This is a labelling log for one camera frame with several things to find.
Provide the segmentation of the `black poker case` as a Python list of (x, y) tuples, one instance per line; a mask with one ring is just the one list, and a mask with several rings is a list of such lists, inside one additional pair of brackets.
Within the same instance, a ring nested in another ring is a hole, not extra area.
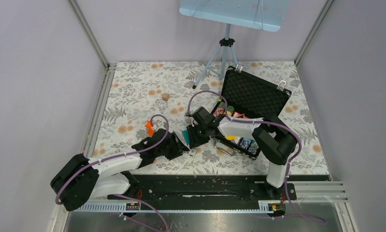
[(225, 72), (221, 95), (226, 98), (230, 113), (240, 118), (277, 118), (292, 92), (245, 71), (229, 66)]

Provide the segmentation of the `teal rectangular block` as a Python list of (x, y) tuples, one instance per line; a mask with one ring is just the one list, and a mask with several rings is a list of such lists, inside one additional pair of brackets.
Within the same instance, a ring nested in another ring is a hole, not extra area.
[(188, 131), (187, 130), (183, 130), (182, 131), (182, 135), (183, 135), (183, 138), (184, 138), (186, 144), (189, 145), (190, 144), (190, 136), (189, 136)]

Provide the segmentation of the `yellow round button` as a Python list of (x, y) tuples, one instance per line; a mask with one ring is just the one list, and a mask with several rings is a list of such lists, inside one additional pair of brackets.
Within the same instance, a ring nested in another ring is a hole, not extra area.
[(238, 137), (237, 136), (225, 136), (225, 139), (229, 141), (235, 141)]

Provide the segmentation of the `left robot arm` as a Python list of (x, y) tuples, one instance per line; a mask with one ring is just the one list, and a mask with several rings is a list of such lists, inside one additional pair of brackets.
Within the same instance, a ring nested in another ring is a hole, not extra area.
[(129, 153), (101, 158), (73, 156), (50, 182), (56, 202), (74, 211), (88, 200), (108, 195), (122, 194), (131, 199), (137, 195), (138, 186), (125, 172), (150, 165), (161, 156), (173, 160), (189, 151), (174, 132), (165, 129), (158, 129), (131, 148)]

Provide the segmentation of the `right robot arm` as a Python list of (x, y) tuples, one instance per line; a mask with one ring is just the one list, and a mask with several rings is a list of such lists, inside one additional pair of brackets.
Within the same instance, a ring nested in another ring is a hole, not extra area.
[(284, 194), (290, 162), (301, 152), (301, 140), (276, 116), (270, 118), (238, 118), (229, 115), (215, 117), (204, 107), (188, 114), (193, 118), (190, 129), (199, 138), (237, 136), (254, 140), (260, 152), (268, 160), (265, 192), (269, 198), (277, 199)]

